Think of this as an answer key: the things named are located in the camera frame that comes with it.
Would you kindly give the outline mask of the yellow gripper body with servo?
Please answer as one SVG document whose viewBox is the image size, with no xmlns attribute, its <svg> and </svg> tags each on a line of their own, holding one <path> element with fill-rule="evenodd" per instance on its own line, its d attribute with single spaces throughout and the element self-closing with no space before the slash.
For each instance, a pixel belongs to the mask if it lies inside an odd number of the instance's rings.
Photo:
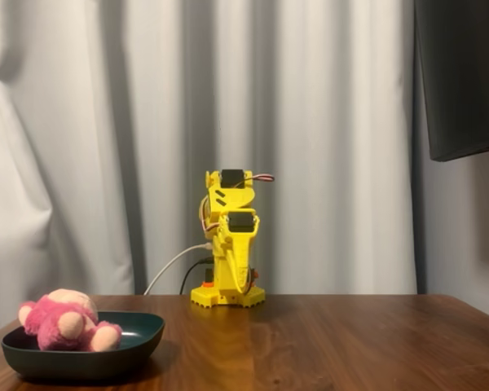
<svg viewBox="0 0 489 391">
<path fill-rule="evenodd" d="M 257 225 L 256 213 L 253 209 L 234 209 L 223 214 L 223 221 L 230 232 L 251 233 Z"/>
</svg>

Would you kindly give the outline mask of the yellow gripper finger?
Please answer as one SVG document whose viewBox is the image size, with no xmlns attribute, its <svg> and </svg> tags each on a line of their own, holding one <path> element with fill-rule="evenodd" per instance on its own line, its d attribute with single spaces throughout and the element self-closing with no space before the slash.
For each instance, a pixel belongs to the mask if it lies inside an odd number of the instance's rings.
<svg viewBox="0 0 489 391">
<path fill-rule="evenodd" d="M 240 283 L 241 289 L 237 292 L 244 292 L 248 285 L 249 275 L 249 254 L 254 238 L 258 233 L 259 217 L 257 217 L 257 225 L 254 232 L 251 233 L 236 233 L 230 232 L 223 221 L 223 214 L 219 218 L 218 237 L 233 246 L 233 253 L 236 260 L 235 277 Z"/>
<path fill-rule="evenodd" d="M 239 291 L 240 283 L 235 277 L 236 260 L 233 253 L 233 246 L 230 242 L 214 238 L 214 277 L 220 291 Z"/>
</svg>

